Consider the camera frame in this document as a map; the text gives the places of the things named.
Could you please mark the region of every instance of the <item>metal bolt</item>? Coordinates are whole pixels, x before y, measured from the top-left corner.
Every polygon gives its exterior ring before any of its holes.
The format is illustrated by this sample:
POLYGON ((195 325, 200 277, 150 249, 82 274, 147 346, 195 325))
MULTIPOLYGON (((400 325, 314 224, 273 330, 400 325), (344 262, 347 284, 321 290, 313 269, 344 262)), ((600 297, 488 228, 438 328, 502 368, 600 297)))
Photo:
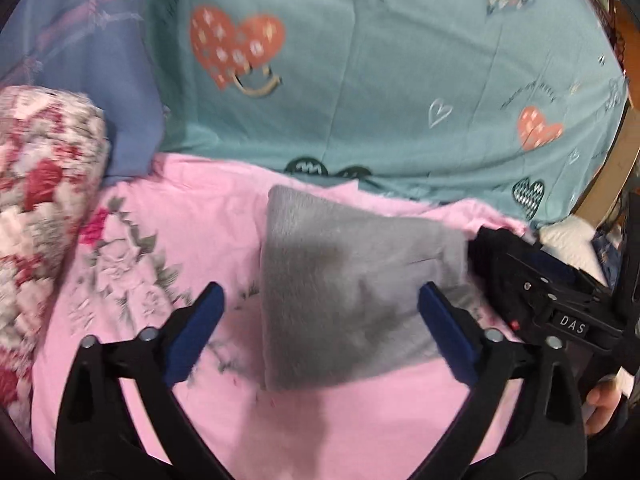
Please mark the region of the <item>metal bolt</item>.
POLYGON ((562 341, 554 335, 550 335, 546 338, 546 344, 551 346, 554 350, 559 350, 562 348, 562 341))
POLYGON ((497 328, 490 328, 484 331, 484 337, 489 341, 493 341, 494 343, 499 343, 500 341, 504 341, 504 334, 500 332, 497 328))
POLYGON ((86 335, 82 338, 80 346, 82 348, 91 348, 98 342, 98 338, 95 335, 86 335))
POLYGON ((158 337, 158 329, 153 326, 148 326, 142 329, 142 332, 140 332, 140 335, 138 337, 145 342, 153 341, 156 337, 158 337))

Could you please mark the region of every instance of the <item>teal bed sheet with hearts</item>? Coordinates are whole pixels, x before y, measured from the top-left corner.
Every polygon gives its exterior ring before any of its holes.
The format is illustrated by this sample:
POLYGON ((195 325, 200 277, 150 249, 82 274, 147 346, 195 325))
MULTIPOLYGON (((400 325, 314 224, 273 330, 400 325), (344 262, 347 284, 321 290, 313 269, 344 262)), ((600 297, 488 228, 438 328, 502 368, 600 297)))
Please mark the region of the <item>teal bed sheet with hearts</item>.
POLYGON ((588 0, 147 0, 161 149, 564 218, 626 80, 588 0))

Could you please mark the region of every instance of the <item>blue rubber tip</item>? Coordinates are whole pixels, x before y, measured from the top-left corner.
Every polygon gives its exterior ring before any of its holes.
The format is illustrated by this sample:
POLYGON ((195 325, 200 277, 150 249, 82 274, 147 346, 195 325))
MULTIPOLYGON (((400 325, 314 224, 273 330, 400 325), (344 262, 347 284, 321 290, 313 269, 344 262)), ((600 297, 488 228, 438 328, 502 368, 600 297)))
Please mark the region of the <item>blue rubber tip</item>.
POLYGON ((444 303, 447 300, 437 290, 432 283, 420 289, 418 312, 456 380, 474 386, 478 381, 476 363, 480 355, 451 315, 449 309, 453 306, 447 306, 444 303))
POLYGON ((209 283, 191 307, 187 325, 166 354, 164 383, 170 388, 189 377, 202 350, 225 311, 225 293, 217 283, 209 283))

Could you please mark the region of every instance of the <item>gray towel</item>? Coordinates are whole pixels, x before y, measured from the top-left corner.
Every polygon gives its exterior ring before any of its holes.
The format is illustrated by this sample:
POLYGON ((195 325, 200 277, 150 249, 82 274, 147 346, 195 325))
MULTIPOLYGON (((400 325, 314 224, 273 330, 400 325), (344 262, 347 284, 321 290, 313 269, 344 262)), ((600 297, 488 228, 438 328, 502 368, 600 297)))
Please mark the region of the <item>gray towel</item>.
POLYGON ((270 390, 340 384, 433 358, 420 287, 435 282, 456 306, 473 296, 462 232, 280 186, 269 194, 261 267, 270 390))

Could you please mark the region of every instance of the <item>orange heart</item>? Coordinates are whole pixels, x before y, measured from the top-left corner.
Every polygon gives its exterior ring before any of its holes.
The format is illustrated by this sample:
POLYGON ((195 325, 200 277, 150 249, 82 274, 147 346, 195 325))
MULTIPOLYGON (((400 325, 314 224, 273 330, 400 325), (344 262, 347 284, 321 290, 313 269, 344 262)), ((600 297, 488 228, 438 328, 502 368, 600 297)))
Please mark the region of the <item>orange heart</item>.
POLYGON ((528 152, 556 140, 564 132, 560 123, 547 125, 546 117, 535 106, 526 107, 518 119, 518 133, 523 149, 528 152))
POLYGON ((267 64, 284 40, 284 25, 268 14, 254 14, 238 27, 215 7, 200 6, 191 14, 193 53, 221 90, 234 76, 267 64))

